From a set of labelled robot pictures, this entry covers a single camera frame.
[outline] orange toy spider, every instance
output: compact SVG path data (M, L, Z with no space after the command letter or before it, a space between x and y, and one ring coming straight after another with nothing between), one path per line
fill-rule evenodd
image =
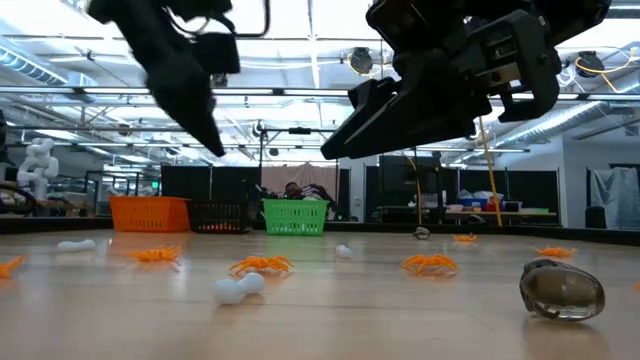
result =
M402 262L402 267L405 269L414 269L415 266L418 266L416 274L423 274L425 267L433 270L447 267L453 271L458 271L458 265L450 257L440 254L430 256L414 255Z
M250 267L254 268L256 271L265 271L267 269L273 270L283 270L288 272L289 266L293 267L293 264L289 259L284 256L274 256L270 258L259 258L255 256L247 256L245 260L240 261L239 263L233 265L229 268L229 271L239 268L236 270L236 274L248 269Z
M11 270L17 268L22 265L26 258L24 256L18 256L11 259L6 264L0 264L0 278L8 279L11 277Z
M128 255L140 261L170 261L177 263L177 258L182 254L182 247L160 248L146 251L132 251Z
M475 235L453 235L453 240L458 242L474 242L477 238Z
M571 257L573 255L573 253L577 251L576 248L573 248L573 249L571 249L571 251L569 251L569 250L565 250L565 249L563 249L561 247L552 248L552 247L549 247L549 245L547 245L547 247L544 248L544 250L540 250L540 249L536 249L536 248L534 248L534 249L540 255L557 257L557 258Z

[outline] white curtain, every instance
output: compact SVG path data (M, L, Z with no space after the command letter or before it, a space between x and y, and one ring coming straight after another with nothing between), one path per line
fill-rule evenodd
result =
M309 184L323 186L329 196L337 201L336 169L318 167L306 163L301 166L282 166L262 168L262 186L277 193L283 193L286 185L295 182L300 187Z
M592 170L591 205L604 207L607 229L640 229L640 184L637 170Z

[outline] wooden floor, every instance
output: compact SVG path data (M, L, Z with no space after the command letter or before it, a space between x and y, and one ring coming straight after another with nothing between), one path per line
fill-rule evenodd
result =
M55 254L93 239L95 253ZM184 244L177 269L139 267L132 249ZM339 244L352 261L334 256ZM596 275L607 305L581 324L526 312L518 280L532 246L577 247L570 262ZM405 257L444 253L450 279L414 278ZM1 359L638 359L640 248L481 236L328 233L324 238L111 231L0 237L0 262L31 254L0 283ZM261 296L218 307L215 280L248 255L284 255L289 277Z

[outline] dark basket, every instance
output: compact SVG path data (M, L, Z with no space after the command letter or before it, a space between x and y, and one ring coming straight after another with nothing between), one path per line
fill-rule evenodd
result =
M188 201L191 231L244 234L251 230L249 206L229 201Z

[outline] yellow cable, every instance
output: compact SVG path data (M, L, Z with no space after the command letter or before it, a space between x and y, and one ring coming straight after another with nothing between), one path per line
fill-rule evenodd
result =
M493 192L493 200L496 202L496 214L498 216L498 226L502 226L502 214L500 213L500 199L498 199L498 193L496 192L496 181L493 177L493 166L491 165L491 154L489 154L489 145L487 145L487 135L484 133L484 124L482 123L482 116L480 119L480 133L482 134L482 144L484 145L484 156L487 158L489 164L489 181L491 182L491 192Z
M629 64L631 64L631 62L633 61L633 60L631 60L631 58L633 58L633 53L634 52L635 52L635 49L631 49L631 51L629 52L629 58L627 59L627 63L622 65L622 66L620 66L620 67L617 67L615 69L611 69L611 70L589 69L588 67L580 65L580 60L582 60L581 57L578 57L576 59L576 67L578 67L578 68L580 68L582 70L588 71L588 72L592 72L594 74L611 74L611 73L614 73L616 71L622 70L622 69L626 68L627 66L629 66Z
M422 226L422 190L420 190L420 176L418 175L418 168L413 160L408 156L406 156L406 158L409 160L411 167L413 167L413 171L416 172L416 188L418 189L418 225Z
M636 50L636 49L631 49L631 51L629 52L629 58L627 59L627 62L626 62L624 65L622 65L622 66L620 66L620 67L617 67L617 68L615 68L615 69L611 69L611 70L596 70L596 69L589 69L588 67L585 67L585 66L580 65L580 60L582 60L582 58L581 58L581 57L578 57L578 58L576 59L576 67L578 67L578 68L580 68L580 69L582 69L582 70L588 71L588 72L592 72L592 73L594 73L594 74L600 74L600 75L602 75L602 78L603 78L603 79L604 79L604 81L607 83L607 85L609 85L609 87L610 87L614 92L618 93L618 92L619 92L619 91L618 91L618 89L616 89L616 87L615 87L615 86L613 86L613 84L611 83L611 81L609 81L609 78L607 78L607 76L606 76L605 74L611 74L611 73L614 73L614 72L616 72L616 71L622 70L622 69L626 68L627 66L629 66L629 64L631 64L631 62L633 61L633 60L631 60L631 58L633 58L633 53L635 52L635 50Z
M604 81L607 82L607 85L609 85L609 87L615 92L618 93L618 89L616 89L615 86L613 86L613 84L611 83L611 81L609 81L609 78L607 78L607 76L605 74L600 74L602 76L602 78L604 79Z

